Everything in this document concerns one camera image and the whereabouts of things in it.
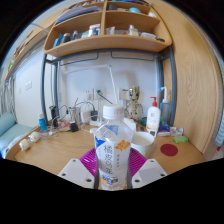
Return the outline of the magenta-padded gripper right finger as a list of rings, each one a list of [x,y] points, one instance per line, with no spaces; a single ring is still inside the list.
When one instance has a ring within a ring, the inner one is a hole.
[[[129,156],[127,188],[140,188],[165,177],[167,173],[155,159],[146,159],[132,149]]]

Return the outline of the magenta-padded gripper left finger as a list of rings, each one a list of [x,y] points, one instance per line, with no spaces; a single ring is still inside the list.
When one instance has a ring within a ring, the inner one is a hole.
[[[58,176],[81,187],[97,189],[99,174],[95,149],[91,149],[80,159],[70,159]]]

